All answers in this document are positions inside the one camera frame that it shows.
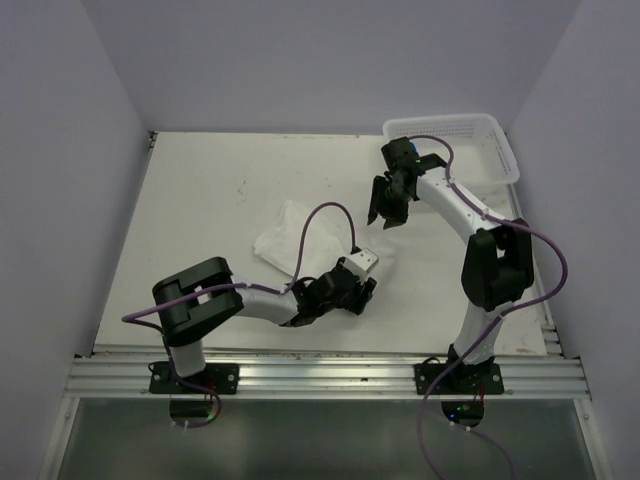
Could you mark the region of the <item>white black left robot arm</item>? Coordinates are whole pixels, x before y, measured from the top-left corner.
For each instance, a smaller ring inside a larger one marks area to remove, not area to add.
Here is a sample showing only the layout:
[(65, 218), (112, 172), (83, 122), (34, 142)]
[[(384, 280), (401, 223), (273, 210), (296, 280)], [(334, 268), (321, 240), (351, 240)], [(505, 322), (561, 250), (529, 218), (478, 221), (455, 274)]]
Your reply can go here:
[(202, 339), (234, 316), (299, 328), (334, 310), (361, 314), (377, 286), (370, 276), (377, 263), (373, 252), (358, 250), (319, 278), (299, 279), (284, 292), (240, 282), (222, 257), (159, 281), (152, 295), (174, 365), (173, 381), (189, 393), (205, 386)]

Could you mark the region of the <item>white towel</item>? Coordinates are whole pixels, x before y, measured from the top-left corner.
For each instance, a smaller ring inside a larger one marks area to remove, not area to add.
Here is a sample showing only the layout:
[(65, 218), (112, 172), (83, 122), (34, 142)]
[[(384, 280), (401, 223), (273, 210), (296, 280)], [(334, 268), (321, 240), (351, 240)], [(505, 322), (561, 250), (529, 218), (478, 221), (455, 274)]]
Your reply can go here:
[(318, 277), (329, 271), (350, 247), (371, 250), (378, 262), (373, 276), (380, 280), (390, 272), (396, 259), (393, 243), (380, 234), (351, 229), (346, 214), (337, 207), (322, 209), (310, 218), (312, 209), (300, 202), (284, 202), (276, 220), (253, 243), (254, 255), (291, 276), (296, 271), (298, 255), (303, 255), (301, 277)]

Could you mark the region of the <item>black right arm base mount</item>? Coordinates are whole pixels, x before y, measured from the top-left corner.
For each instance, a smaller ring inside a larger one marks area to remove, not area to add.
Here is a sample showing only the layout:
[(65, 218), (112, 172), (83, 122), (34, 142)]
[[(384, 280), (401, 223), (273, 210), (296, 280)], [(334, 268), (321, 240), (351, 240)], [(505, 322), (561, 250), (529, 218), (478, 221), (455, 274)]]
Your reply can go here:
[(434, 387), (430, 385), (449, 366), (450, 361), (440, 363), (429, 357), (413, 365), (414, 382), (418, 395), (430, 391), (434, 395), (501, 395), (505, 393), (500, 366), (495, 358), (476, 364), (461, 363), (444, 376)]

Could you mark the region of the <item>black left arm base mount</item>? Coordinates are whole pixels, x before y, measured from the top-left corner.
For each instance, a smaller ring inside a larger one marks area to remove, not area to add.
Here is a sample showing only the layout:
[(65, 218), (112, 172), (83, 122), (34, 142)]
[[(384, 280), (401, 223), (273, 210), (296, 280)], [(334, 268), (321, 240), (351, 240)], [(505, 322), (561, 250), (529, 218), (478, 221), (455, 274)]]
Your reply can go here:
[[(201, 390), (187, 387), (175, 379), (168, 361), (158, 361), (147, 366), (151, 378), (152, 394), (197, 394)], [(219, 395), (235, 395), (240, 379), (240, 367), (236, 363), (207, 363), (205, 369), (184, 382), (215, 391)]]

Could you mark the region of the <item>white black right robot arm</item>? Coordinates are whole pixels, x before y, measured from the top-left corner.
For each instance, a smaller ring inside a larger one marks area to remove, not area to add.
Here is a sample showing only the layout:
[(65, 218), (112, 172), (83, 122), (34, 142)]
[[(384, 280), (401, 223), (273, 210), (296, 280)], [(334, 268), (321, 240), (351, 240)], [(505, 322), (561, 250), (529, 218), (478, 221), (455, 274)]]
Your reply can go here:
[(386, 171), (373, 180), (367, 223), (382, 218), (385, 229), (402, 226), (409, 204), (420, 201), (438, 213), (466, 247), (461, 285), (468, 307), (450, 348), (445, 379), (454, 391), (468, 392), (481, 380), (478, 365), (486, 366), (494, 357), (498, 316), (533, 284), (528, 225), (486, 207), (453, 179), (448, 161), (435, 153), (421, 156), (408, 137), (389, 141), (381, 154)]

